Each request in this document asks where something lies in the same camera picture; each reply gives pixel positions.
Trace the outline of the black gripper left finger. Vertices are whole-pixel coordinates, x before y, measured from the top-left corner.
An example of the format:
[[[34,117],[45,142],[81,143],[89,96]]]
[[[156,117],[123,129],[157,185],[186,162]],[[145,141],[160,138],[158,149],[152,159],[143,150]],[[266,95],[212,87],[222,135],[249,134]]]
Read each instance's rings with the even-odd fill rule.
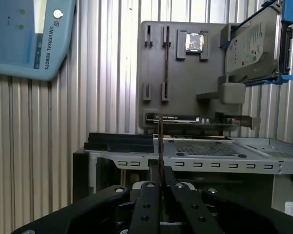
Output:
[[[16,234],[159,233],[159,190],[145,182],[138,190],[113,185],[32,221]]]

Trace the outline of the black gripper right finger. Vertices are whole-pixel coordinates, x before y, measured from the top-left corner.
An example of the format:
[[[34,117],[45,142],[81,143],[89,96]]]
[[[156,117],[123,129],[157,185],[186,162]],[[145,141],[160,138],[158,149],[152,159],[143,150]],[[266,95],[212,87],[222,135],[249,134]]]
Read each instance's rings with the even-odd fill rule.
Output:
[[[288,214],[224,189],[191,190],[176,181],[171,167],[164,168],[164,178],[194,234],[293,234],[293,217]]]

